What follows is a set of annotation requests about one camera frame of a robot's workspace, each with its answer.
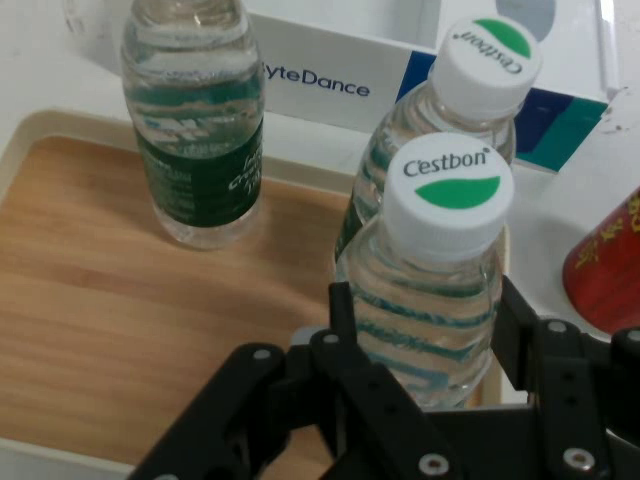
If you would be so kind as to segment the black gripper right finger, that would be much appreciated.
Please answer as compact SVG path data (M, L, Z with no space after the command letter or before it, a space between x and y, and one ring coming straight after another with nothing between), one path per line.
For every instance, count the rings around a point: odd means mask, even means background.
M504 277L491 346L532 405L543 478L638 478L637 328L603 341L566 320L543 319Z

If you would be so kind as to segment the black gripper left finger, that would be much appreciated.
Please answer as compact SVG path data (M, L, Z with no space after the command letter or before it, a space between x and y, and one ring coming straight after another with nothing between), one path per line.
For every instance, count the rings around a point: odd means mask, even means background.
M136 479L256 479L293 431L316 427L329 479L462 479L461 456L355 334L345 282L305 344L235 349L144 459Z

